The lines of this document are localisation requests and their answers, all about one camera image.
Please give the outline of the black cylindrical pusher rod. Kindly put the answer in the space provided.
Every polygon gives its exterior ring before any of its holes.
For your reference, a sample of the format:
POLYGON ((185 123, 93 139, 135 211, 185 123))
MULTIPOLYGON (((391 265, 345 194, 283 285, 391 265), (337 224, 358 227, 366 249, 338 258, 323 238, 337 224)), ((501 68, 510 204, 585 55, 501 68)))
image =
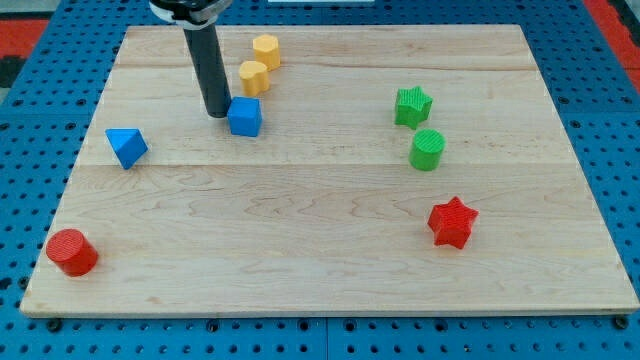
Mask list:
POLYGON ((224 118, 231 94, 215 25, 185 30, 184 35, 206 111, 211 117, 224 118))

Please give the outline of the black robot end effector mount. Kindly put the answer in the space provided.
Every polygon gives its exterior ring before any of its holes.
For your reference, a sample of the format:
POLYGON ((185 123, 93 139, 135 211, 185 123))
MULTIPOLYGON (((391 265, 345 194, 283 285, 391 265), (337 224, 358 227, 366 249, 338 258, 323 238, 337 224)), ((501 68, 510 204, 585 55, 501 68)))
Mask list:
POLYGON ((185 30, 201 30, 214 24, 233 0, 149 0, 159 19, 185 30))

